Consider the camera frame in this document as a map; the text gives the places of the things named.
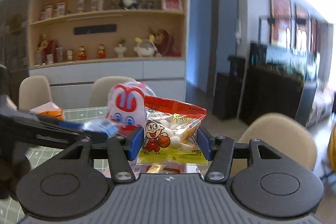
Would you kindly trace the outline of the beige chair right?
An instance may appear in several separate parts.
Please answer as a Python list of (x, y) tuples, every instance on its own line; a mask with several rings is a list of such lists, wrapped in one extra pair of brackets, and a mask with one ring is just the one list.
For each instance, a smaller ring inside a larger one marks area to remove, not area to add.
[(317, 147), (312, 135), (288, 116), (268, 113), (257, 118), (239, 142), (249, 143), (251, 139), (260, 139), (307, 169), (314, 170)]

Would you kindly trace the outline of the wooden wall shelf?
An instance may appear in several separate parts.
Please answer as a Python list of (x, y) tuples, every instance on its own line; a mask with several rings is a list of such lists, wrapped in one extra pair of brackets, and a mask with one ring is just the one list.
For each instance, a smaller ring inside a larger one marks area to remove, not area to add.
[[(155, 36), (155, 59), (184, 59), (187, 0), (30, 0), (29, 67), (57, 48), (72, 51), (73, 63), (138, 59), (135, 38)], [(117, 40), (126, 40), (118, 58)]]

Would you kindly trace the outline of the white rabbit figurine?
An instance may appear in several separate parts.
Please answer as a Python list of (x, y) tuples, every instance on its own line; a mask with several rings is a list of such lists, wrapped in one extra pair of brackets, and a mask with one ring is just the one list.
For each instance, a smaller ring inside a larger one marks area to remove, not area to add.
[(138, 57), (153, 57), (157, 53), (154, 42), (155, 36), (152, 34), (149, 35), (148, 39), (135, 38), (135, 53)]

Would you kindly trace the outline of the pink cardboard box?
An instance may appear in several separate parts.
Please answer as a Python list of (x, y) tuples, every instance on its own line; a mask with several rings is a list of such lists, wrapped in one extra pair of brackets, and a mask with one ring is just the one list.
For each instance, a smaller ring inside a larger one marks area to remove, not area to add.
[(152, 174), (185, 174), (200, 173), (204, 176), (209, 168), (207, 160), (168, 159), (164, 162), (140, 163), (138, 159), (128, 161), (135, 178), (141, 173)]

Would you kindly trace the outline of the yellow red ball snack packet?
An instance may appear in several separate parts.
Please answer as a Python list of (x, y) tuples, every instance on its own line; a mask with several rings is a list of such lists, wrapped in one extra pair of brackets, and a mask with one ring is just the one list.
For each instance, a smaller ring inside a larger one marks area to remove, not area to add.
[(207, 160), (197, 143), (197, 130), (207, 110), (186, 102), (146, 96), (144, 141), (138, 164), (206, 165)]

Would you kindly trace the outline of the white vase with plant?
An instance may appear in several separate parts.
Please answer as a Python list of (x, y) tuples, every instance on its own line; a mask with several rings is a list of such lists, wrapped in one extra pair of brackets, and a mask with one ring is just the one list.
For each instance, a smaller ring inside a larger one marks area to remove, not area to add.
[(114, 47), (114, 51), (116, 52), (118, 58), (124, 58), (124, 54), (127, 50), (125, 44), (126, 44), (125, 39), (121, 38), (117, 40), (116, 46)]

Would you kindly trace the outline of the orange tissue box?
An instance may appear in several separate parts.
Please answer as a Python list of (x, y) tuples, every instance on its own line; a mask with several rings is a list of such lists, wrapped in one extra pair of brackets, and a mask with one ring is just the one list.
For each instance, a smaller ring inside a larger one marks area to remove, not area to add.
[(63, 109), (53, 102), (48, 102), (41, 106), (35, 107), (31, 109), (30, 112), (50, 118), (56, 118), (61, 121), (63, 121), (65, 118)]

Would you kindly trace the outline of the beige chair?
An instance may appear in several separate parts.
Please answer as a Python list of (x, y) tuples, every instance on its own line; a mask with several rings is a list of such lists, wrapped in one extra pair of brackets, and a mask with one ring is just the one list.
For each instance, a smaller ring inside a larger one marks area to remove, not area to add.
[(52, 102), (50, 83), (45, 76), (31, 76), (19, 87), (19, 110), (31, 110)]
[(239, 142), (249, 143), (251, 139), (260, 139), (307, 169), (314, 170), (317, 147), (312, 135), (288, 116), (268, 113), (257, 118)]
[(104, 107), (108, 104), (108, 94), (112, 87), (117, 84), (133, 82), (135, 79), (124, 76), (102, 77), (92, 85), (92, 94), (89, 101), (89, 107)]

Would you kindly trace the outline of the red rabbit face bag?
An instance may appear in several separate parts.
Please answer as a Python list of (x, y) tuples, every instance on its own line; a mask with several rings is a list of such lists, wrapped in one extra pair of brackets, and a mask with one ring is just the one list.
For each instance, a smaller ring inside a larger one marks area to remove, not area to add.
[(146, 124), (146, 96), (155, 96), (149, 86), (138, 81), (117, 84), (108, 94), (106, 119), (115, 123), (118, 135), (129, 136)]

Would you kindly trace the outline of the beige chair far side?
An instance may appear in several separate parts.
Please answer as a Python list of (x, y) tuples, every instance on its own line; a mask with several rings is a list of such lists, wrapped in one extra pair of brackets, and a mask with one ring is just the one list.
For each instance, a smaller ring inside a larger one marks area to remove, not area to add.
[(92, 94), (89, 101), (89, 107), (104, 107), (108, 104), (108, 94), (112, 87), (117, 84), (133, 82), (135, 79), (124, 76), (102, 77), (92, 85)]

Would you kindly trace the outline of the beige chair left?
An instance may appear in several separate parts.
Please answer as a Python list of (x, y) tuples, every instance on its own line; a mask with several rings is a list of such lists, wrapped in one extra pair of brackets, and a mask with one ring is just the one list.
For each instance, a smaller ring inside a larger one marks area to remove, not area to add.
[(19, 87), (19, 110), (31, 110), (52, 102), (50, 83), (45, 76), (31, 76)]

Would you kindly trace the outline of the fish tank on stand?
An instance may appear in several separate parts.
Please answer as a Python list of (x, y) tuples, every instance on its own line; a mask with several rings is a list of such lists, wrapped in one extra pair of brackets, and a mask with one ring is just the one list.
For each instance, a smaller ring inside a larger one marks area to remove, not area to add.
[(239, 118), (251, 124), (267, 113), (284, 114), (301, 125), (308, 122), (317, 90), (317, 54), (291, 47), (291, 30), (285, 30), (284, 47), (262, 43), (263, 26), (273, 29), (284, 22), (309, 26), (308, 16), (260, 16), (257, 41), (250, 43), (248, 68)]

